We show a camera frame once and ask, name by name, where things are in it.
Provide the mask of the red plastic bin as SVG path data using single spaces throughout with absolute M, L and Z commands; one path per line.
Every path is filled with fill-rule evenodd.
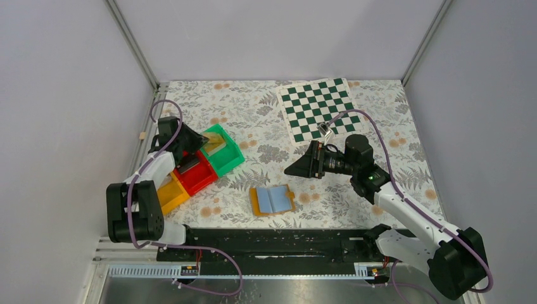
M 184 174 L 178 173 L 177 167 L 174 169 L 177 172 L 181 184 L 190 196 L 199 193 L 218 179 L 218 175 L 205 155 L 201 151 L 197 151 L 194 155 L 199 159 L 199 163 L 194 168 Z

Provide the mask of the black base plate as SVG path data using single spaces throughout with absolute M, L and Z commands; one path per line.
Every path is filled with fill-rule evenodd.
M 245 276 L 310 277 L 354 275 L 355 263 L 384 263 L 368 229 L 191 228 L 186 244 L 160 250 L 157 261 L 193 262 L 204 276 L 227 276 L 237 273 L 233 258 Z

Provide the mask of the black card in red bin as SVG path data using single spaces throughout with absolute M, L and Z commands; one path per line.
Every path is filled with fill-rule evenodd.
M 177 166 L 177 171 L 180 174 L 186 173 L 188 170 L 194 168 L 199 163 L 199 159 L 196 155 L 184 156 Z

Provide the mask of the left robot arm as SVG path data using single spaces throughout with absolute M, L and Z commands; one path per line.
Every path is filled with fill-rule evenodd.
M 178 117 L 158 120 L 158 133 L 153 136 L 143 165 L 123 182 L 106 189 L 108 235 L 112 242 L 171 244 L 172 252 L 181 260 L 196 254 L 197 245 L 186 237 L 186 227 L 165 220 L 157 190 L 185 156 L 195 154 L 208 141 Z

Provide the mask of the green plastic bin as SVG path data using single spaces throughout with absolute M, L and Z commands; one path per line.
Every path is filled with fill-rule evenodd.
M 244 156 L 238 144 L 219 123 L 209 127 L 204 132 L 219 133 L 227 144 L 224 149 L 211 156 L 205 153 L 203 147 L 201 148 L 201 152 L 205 155 L 219 177 L 223 177 L 244 162 Z

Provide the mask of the orange card holder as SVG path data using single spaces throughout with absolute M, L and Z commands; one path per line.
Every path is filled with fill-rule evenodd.
M 273 187 L 252 187 L 249 196 L 256 217 L 295 211 L 295 195 L 288 184 Z

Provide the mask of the yellow plastic bin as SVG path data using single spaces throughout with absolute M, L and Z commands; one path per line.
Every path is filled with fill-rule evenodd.
M 167 179 L 157 190 L 157 195 L 164 215 L 168 215 L 191 197 L 185 187 L 181 184 L 175 170 L 169 174 Z

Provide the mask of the gold credit card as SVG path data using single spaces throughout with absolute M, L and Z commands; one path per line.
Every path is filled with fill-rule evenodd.
M 213 145 L 225 144 L 225 139 L 217 132 L 204 132 L 203 136 L 208 139 L 206 144 L 213 144 Z

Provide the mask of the gold card in green bin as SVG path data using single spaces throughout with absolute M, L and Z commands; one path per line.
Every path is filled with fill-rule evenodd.
M 215 153 L 218 153 L 222 149 L 226 147 L 226 142 L 208 142 L 203 146 L 203 149 L 205 153 L 209 156 L 214 155 Z

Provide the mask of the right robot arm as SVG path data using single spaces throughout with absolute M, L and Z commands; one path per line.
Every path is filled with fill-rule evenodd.
M 375 163 L 365 136 L 348 136 L 344 151 L 312 141 L 305 154 L 284 170 L 286 175 L 317 179 L 328 172 L 350 176 L 354 192 L 391 214 L 413 234 L 407 237 L 386 225 L 375 226 L 363 244 L 369 260 L 384 256 L 400 260 L 425 273 L 451 300 L 490 274 L 480 233 L 471 227 L 461 230 L 411 202 L 391 175 Z

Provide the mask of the green white chessboard mat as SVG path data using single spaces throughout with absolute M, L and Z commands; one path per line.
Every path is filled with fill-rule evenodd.
M 275 89 L 275 94 L 291 144 L 296 147 L 323 138 L 318 124 L 358 108 L 345 78 L 282 85 Z

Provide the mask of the aluminium rail front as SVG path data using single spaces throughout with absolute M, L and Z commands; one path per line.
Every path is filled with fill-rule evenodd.
M 208 251 L 195 260 L 193 251 L 137 250 L 129 244 L 99 240 L 94 261 L 108 263 L 110 274 L 117 277 L 171 279 L 364 279 L 372 281 L 387 277 L 382 263 L 357 260 L 325 261 L 322 256 L 306 255 L 234 255 L 237 267 L 228 258 Z

